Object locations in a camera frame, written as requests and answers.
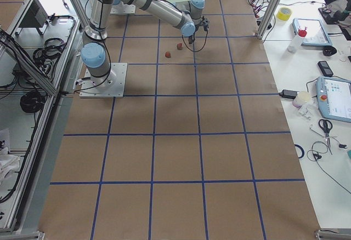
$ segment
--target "screen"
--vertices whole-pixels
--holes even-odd
[[[307,27],[307,35],[303,40],[304,43],[327,44],[328,40],[324,34],[319,20],[298,19],[298,28]]]
[[[325,79],[330,115],[351,119],[351,84]]]

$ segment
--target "plastic bottle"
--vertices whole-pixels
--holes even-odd
[[[297,49],[301,46],[303,40],[305,39],[307,35],[306,28],[304,30],[299,29],[297,35],[293,38],[289,46],[287,47],[287,50],[290,53],[295,53]]]

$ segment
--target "scissors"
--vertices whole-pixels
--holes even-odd
[[[333,128],[333,123],[331,123],[331,121],[329,121],[327,119],[320,119],[318,121],[318,126],[323,130],[324,135],[325,135],[325,142],[327,143],[329,151],[331,152],[329,133],[330,133],[331,129]]]

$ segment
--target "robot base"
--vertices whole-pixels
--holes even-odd
[[[127,63],[111,63],[111,72],[108,79],[103,85],[96,88],[81,91],[79,96],[81,98],[122,98],[124,92],[124,85],[127,75]],[[86,70],[85,77],[90,77],[90,73]],[[91,81],[84,81],[82,89],[93,87]]]

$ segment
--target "red cap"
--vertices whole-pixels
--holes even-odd
[[[301,37],[306,37],[306,35],[307,35],[306,29],[307,29],[306,27],[305,27],[304,30],[299,29],[299,30],[298,30],[298,35],[301,36]]]

